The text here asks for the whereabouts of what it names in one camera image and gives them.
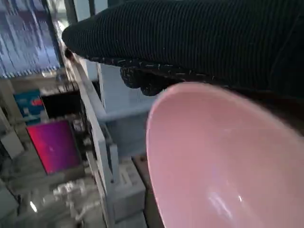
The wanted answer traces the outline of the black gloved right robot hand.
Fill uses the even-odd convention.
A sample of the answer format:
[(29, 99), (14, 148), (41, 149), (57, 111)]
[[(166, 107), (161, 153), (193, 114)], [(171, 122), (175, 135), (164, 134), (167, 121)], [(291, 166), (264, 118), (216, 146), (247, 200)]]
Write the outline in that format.
[(135, 0), (68, 26), (62, 40), (146, 96), (179, 82), (304, 96), (301, 0)]

